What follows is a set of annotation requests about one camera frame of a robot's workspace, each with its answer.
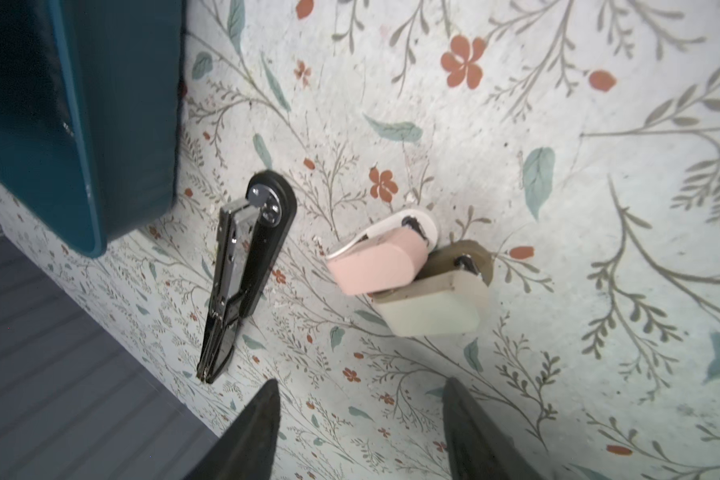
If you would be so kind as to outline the black stapler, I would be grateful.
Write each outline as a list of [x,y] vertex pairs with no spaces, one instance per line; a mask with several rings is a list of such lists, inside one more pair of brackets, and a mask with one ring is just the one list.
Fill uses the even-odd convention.
[[235,351],[237,331],[252,316],[290,231],[297,200],[272,170],[256,173],[244,197],[222,206],[215,271],[197,378],[212,384]]

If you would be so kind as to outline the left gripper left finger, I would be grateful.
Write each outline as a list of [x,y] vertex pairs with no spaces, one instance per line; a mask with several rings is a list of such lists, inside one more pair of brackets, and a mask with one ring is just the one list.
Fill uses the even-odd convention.
[[279,385],[266,381],[185,479],[270,479],[281,420]]

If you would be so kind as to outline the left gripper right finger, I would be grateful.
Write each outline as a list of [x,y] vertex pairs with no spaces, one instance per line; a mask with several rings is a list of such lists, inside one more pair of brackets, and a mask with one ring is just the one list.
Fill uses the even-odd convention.
[[468,389],[449,378],[443,390],[444,434],[453,479],[542,479]]

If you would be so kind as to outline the pink mini stapler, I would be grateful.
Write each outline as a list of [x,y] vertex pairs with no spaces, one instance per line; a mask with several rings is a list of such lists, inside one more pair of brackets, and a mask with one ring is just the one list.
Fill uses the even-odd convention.
[[435,249],[439,227],[430,212],[408,208],[368,226],[326,257],[341,291],[373,294],[410,284]]

